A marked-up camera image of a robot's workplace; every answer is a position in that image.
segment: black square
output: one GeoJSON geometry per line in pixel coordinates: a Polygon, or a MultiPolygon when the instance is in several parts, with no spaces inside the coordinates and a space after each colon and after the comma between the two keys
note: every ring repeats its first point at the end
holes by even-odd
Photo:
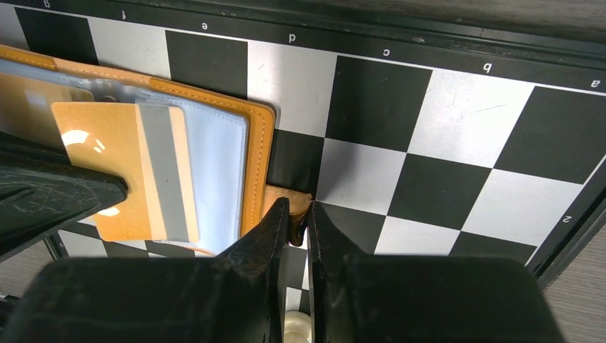
{"type": "Polygon", "coordinates": [[[407,154],[389,215],[460,230],[489,168],[407,154]]]}
{"type": "Polygon", "coordinates": [[[267,183],[315,196],[323,148],[322,137],[274,130],[267,183]]]}
{"type": "Polygon", "coordinates": [[[81,234],[82,236],[86,237],[101,239],[101,237],[99,236],[99,231],[96,229],[96,227],[88,224],[76,222],[68,225],[67,227],[64,227],[63,230],[73,232],[75,234],[81,234]]]}
{"type": "Polygon", "coordinates": [[[15,8],[29,49],[60,59],[99,64],[85,18],[15,8]]]}
{"type": "Polygon", "coordinates": [[[535,87],[495,168],[585,183],[606,154],[606,98],[535,87]]]}
{"type": "Polygon", "coordinates": [[[181,248],[176,245],[156,243],[153,241],[145,241],[145,247],[148,252],[166,257],[195,257],[193,250],[181,248]]]}
{"type": "Polygon", "coordinates": [[[385,216],[322,203],[331,222],[368,254],[374,254],[385,216]]]}
{"type": "Polygon", "coordinates": [[[108,257],[144,257],[149,258],[145,250],[129,247],[124,244],[103,242],[108,257]]]}
{"type": "Polygon", "coordinates": [[[288,254],[286,286],[301,289],[303,287],[307,250],[288,246],[284,253],[288,254]]]}
{"type": "Polygon", "coordinates": [[[450,256],[508,257],[525,264],[535,249],[532,245],[461,232],[450,251],[450,256]]]}
{"type": "Polygon", "coordinates": [[[406,151],[432,72],[339,56],[326,137],[406,151]]]}
{"type": "Polygon", "coordinates": [[[171,79],[247,98],[248,43],[166,31],[171,79]]]}

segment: chessboard border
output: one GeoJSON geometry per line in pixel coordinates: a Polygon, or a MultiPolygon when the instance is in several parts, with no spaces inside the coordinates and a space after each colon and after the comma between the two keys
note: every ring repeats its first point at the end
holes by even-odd
{"type": "MultiPolygon", "coordinates": [[[[440,66],[435,65],[435,61],[433,64],[426,64],[401,60],[399,52],[406,51],[409,54],[412,49],[418,51],[418,54],[422,54],[428,48],[445,48],[443,50],[445,53],[454,54],[451,56],[469,52],[481,53],[490,59],[507,63],[519,62],[518,67],[534,65],[551,68],[543,69],[545,71],[543,76],[547,77],[546,81],[526,80],[511,74],[490,74],[491,76],[564,86],[585,92],[606,92],[606,83],[598,88],[590,88],[585,81],[583,81],[583,86],[579,86],[579,84],[562,85],[562,80],[553,79],[554,76],[549,72],[554,70],[553,68],[557,68],[555,70],[560,71],[558,74],[566,74],[567,78],[570,78],[570,73],[562,73],[562,71],[573,71],[573,73],[580,73],[576,76],[577,79],[583,80],[586,80],[585,77],[590,72],[593,73],[591,75],[600,75],[600,78],[604,76],[606,81],[606,45],[591,42],[395,16],[328,4],[299,2],[276,1],[266,7],[257,6],[253,1],[248,0],[224,1],[227,4],[158,0],[123,0],[120,2],[109,0],[0,0],[0,2],[43,11],[114,20],[121,20],[121,15],[124,14],[122,11],[125,11],[128,13],[125,21],[137,24],[156,25],[201,34],[270,41],[311,49],[336,50],[335,52],[341,54],[461,70],[473,74],[484,73],[483,70],[476,70],[478,68],[475,61],[470,70],[471,66],[468,65],[440,66]],[[202,26],[204,23],[201,23],[201,20],[209,21],[206,29],[202,26]],[[263,30],[267,25],[275,24],[283,27],[280,30],[269,30],[269,32],[263,30]],[[251,30],[251,25],[260,30],[251,30]],[[212,31],[208,26],[217,28],[217,30],[212,31]],[[327,49],[326,46],[322,46],[323,39],[310,41],[300,39],[296,44],[289,44],[294,43],[288,42],[292,29],[299,30],[297,34],[298,32],[313,34],[324,32],[328,35],[327,37],[331,38],[328,39],[331,44],[340,38],[346,36],[349,38],[343,40],[344,43],[338,46],[338,49],[327,49]],[[368,43],[369,47],[367,46],[363,51],[354,49],[352,45],[356,43],[364,45],[359,44],[360,42],[368,43]],[[384,45],[377,45],[377,42],[393,44],[394,48],[390,49],[389,56],[383,54],[384,45]]],[[[583,216],[585,220],[579,220],[575,228],[562,240],[550,257],[540,267],[533,270],[542,286],[546,287],[553,282],[606,222],[605,192],[606,189],[586,211],[583,216]]],[[[52,254],[58,257],[63,255],[61,252],[64,252],[64,249],[61,248],[58,234],[54,234],[47,241],[47,246],[55,251],[52,254]]]]}
{"type": "Polygon", "coordinates": [[[272,7],[252,6],[252,2],[242,0],[220,5],[157,0],[0,2],[52,13],[92,16],[606,93],[604,44],[299,2],[283,4],[283,1],[276,1],[272,7]],[[433,54],[436,47],[445,49],[440,54],[433,54]]]}

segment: gray stripe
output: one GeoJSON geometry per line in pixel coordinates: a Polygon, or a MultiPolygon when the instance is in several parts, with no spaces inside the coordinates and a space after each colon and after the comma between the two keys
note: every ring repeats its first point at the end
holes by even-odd
{"type": "Polygon", "coordinates": [[[139,108],[167,240],[189,242],[169,108],[142,104],[139,108]]]}

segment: chessboard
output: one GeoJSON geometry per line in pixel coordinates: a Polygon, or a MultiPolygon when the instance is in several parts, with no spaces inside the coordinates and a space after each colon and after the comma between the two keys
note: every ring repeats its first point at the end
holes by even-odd
{"type": "MultiPolygon", "coordinates": [[[[313,194],[370,254],[504,256],[533,270],[606,188],[603,71],[423,39],[111,1],[69,13],[55,2],[0,4],[0,43],[270,105],[267,183],[313,194]]],[[[56,239],[70,257],[196,256],[104,242],[90,219],[56,239]]],[[[287,309],[309,313],[306,246],[288,247],[287,309]]]]}

